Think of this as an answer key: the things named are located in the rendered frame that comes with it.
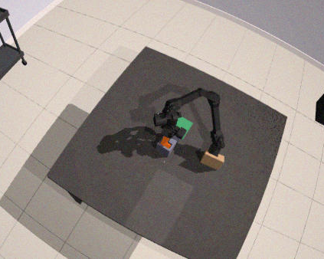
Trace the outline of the orange l-shaped part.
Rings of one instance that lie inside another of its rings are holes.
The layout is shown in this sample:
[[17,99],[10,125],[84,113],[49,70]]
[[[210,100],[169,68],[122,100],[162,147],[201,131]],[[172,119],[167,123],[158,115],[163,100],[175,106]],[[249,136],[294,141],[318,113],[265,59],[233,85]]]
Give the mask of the orange l-shaped part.
[[168,141],[169,141],[169,138],[164,136],[160,144],[162,144],[163,146],[165,146],[166,148],[169,149],[171,144],[167,143]]

